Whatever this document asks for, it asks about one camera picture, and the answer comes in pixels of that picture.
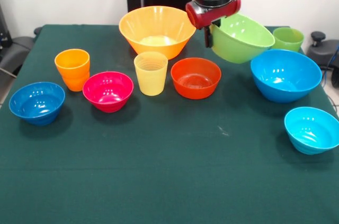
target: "floor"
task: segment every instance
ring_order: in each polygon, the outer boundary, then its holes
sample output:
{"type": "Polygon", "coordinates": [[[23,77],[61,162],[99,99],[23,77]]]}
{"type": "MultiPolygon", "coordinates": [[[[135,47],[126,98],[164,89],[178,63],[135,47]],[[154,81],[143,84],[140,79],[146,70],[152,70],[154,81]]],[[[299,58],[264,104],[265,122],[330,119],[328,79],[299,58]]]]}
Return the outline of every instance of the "floor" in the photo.
{"type": "MultiPolygon", "coordinates": [[[[337,114],[339,115],[339,89],[333,88],[331,84],[331,75],[332,75],[331,71],[327,72],[327,80],[326,80],[326,84],[324,85],[324,90],[326,94],[332,99],[331,100],[331,102],[333,101],[332,104],[337,107],[337,114]]],[[[8,92],[10,91],[15,81],[14,78],[9,77],[7,75],[5,75],[4,77],[6,78],[3,81],[2,85],[0,85],[0,108],[2,106],[2,103],[4,103],[5,99],[8,97],[8,92]]]]}

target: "light green bowl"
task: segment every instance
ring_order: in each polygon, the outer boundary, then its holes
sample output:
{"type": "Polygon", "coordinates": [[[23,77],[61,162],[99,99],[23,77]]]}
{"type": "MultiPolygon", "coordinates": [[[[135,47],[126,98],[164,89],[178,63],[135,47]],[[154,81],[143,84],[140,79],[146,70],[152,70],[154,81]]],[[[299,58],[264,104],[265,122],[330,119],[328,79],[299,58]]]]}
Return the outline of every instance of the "light green bowl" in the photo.
{"type": "Polygon", "coordinates": [[[275,39],[261,24],[241,14],[221,19],[221,26],[211,25],[212,50],[222,59],[242,64],[274,45],[275,39]]]}

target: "light blue bowl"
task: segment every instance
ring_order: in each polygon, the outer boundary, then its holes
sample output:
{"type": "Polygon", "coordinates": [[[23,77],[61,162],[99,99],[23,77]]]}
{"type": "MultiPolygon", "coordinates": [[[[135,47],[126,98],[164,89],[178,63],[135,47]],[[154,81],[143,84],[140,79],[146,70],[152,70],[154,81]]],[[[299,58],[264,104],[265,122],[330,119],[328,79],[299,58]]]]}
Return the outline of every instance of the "light blue bowl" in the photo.
{"type": "Polygon", "coordinates": [[[319,66],[297,52],[272,49],[251,61],[254,82],[270,101],[296,101],[317,87],[322,81],[319,66]]]}
{"type": "Polygon", "coordinates": [[[288,112],[285,128],[294,147],[303,154],[321,154],[339,145],[338,120],[314,107],[288,112]]]}
{"type": "Polygon", "coordinates": [[[38,82],[16,91],[10,99],[13,114],[28,123],[43,126],[55,120],[65,101],[65,91],[50,82],[38,82]]]}

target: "green cup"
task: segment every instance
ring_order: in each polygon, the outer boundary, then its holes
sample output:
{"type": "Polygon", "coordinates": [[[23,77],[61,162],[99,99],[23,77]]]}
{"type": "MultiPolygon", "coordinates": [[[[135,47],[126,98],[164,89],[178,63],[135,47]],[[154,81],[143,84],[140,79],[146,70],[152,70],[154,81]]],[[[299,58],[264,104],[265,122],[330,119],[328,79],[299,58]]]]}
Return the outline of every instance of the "green cup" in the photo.
{"type": "Polygon", "coordinates": [[[298,52],[304,41],[302,32],[289,27],[277,28],[273,31],[275,44],[272,49],[285,49],[298,52]]]}

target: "magenta bowl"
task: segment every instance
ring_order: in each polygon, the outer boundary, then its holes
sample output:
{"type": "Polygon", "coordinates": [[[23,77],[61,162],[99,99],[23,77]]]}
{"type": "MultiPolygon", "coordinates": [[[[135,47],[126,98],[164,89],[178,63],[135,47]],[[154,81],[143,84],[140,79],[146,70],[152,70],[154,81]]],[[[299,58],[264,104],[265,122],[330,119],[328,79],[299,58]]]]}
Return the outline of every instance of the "magenta bowl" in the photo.
{"type": "Polygon", "coordinates": [[[83,94],[97,109],[113,113],[126,104],[133,88],[134,84],[129,76],[106,71],[90,77],[84,84],[83,94]]]}

